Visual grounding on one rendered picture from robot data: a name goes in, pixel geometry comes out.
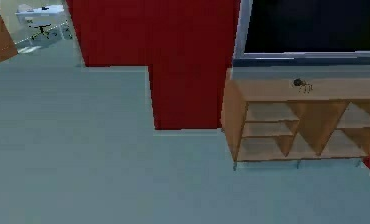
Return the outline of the wooden shelf cabinet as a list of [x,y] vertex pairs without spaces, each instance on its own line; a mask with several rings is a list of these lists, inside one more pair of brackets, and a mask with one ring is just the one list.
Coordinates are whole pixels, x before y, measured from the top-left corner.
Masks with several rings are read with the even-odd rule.
[[235,79],[221,111],[233,164],[350,160],[370,167],[370,78]]

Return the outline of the black television set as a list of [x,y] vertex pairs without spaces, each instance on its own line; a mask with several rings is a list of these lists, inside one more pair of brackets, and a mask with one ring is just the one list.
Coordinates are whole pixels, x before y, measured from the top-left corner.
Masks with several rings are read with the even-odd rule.
[[241,0],[233,65],[370,65],[370,0]]

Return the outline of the white desk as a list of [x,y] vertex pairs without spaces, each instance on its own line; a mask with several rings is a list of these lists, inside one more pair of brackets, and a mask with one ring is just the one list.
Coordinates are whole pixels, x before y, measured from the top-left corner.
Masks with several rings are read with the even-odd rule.
[[21,25],[56,24],[58,26],[66,18],[66,13],[62,5],[47,5],[39,8],[33,8],[27,4],[21,4],[15,13]]

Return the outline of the brown wooden door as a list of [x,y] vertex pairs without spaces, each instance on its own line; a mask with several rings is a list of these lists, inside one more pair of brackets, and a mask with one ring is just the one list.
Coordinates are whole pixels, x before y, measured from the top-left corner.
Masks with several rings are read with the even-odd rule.
[[16,45],[0,16],[0,63],[18,54]]

